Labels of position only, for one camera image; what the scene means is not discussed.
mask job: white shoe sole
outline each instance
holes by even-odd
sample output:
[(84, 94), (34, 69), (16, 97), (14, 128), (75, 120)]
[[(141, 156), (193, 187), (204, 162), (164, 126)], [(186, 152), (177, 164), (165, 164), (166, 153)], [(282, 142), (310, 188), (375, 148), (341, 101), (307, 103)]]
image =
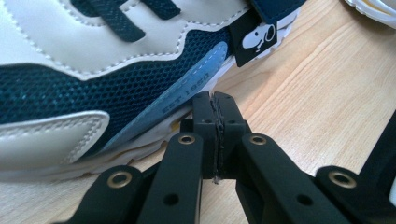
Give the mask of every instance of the white shoe sole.
[(374, 5), (364, 0), (346, 0), (346, 2), (362, 15), (396, 29), (396, 11), (392, 8), (386, 6), (381, 9), (375, 8)]
[[(297, 9), (288, 17), (279, 21), (277, 24), (277, 43), (268, 50), (261, 53), (256, 59), (265, 57), (274, 51), (281, 44), (290, 30), (291, 26), (299, 14)], [(218, 79), (222, 77), (235, 64), (235, 58), (228, 58), (220, 70), (209, 80), (202, 91), (212, 91)], [(125, 165), (130, 161), (140, 160), (149, 154), (157, 151), (167, 142), (178, 129), (175, 127), (179, 122), (186, 118), (191, 112), (189, 106), (180, 108), (176, 113), (172, 114), (161, 123), (157, 124), (149, 131), (141, 134), (133, 142), (128, 142), (122, 146), (103, 153), (98, 157), (89, 158), (87, 160), (78, 161), (73, 164), (64, 166), (52, 166), (31, 170), (20, 171), (2, 171), (0, 172), (0, 181), (41, 181), (41, 180), (59, 180), (79, 177), (85, 174), (99, 174), (116, 165)]]

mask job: shoe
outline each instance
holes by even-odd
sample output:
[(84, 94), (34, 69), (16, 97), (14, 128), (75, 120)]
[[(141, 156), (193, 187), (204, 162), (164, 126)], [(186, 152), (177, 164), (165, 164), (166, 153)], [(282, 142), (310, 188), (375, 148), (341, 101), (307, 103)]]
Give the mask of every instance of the shoe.
[(159, 149), (189, 99), (235, 57), (275, 49), (304, 1), (265, 2), (0, 0), (0, 180), (100, 173)]
[(346, 0), (361, 14), (396, 29), (396, 0)]

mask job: blue mesh fabric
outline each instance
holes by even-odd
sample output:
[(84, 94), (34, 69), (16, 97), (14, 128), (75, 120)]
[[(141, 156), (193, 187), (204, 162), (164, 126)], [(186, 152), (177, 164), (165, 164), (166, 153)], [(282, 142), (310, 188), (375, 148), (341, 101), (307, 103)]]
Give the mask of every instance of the blue mesh fabric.
[(103, 110), (111, 120), (99, 149), (220, 41), (229, 43), (227, 28), (191, 31), (176, 60), (134, 63), (88, 81), (39, 65), (0, 67), (0, 124)]

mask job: wood grain surface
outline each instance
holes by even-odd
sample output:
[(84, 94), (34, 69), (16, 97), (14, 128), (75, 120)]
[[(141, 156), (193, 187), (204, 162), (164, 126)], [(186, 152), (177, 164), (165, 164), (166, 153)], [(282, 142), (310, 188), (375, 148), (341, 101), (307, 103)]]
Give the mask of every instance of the wood grain surface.
[[(254, 133), (273, 137), (314, 175), (331, 164), (361, 169), (395, 111), (395, 84), (395, 30), (344, 1), (310, 0), (273, 54), (233, 67), (216, 90), (235, 98)], [(133, 165), (146, 169), (163, 152)], [(66, 220), (95, 178), (1, 183), (0, 223)], [(248, 223), (234, 181), (204, 182), (201, 223)]]

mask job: brass grommet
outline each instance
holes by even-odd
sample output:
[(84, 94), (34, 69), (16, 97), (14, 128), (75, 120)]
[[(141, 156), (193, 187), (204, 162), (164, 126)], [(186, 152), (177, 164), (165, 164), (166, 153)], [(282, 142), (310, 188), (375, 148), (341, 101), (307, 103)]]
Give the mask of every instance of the brass grommet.
[(254, 145), (265, 145), (267, 143), (267, 140), (259, 135), (251, 135), (249, 140)]
[(338, 171), (329, 172), (329, 178), (334, 184), (346, 189), (354, 189), (358, 185), (352, 177)]
[(191, 135), (182, 135), (178, 138), (178, 142), (183, 145), (189, 145), (195, 142), (195, 138)]
[[(117, 176), (124, 176), (125, 179), (121, 180), (120, 182), (115, 182), (114, 178), (116, 178)], [(131, 180), (132, 180), (132, 175), (130, 173), (126, 171), (117, 171), (108, 178), (107, 184), (109, 187), (113, 189), (120, 189), (128, 185), (131, 182)]]

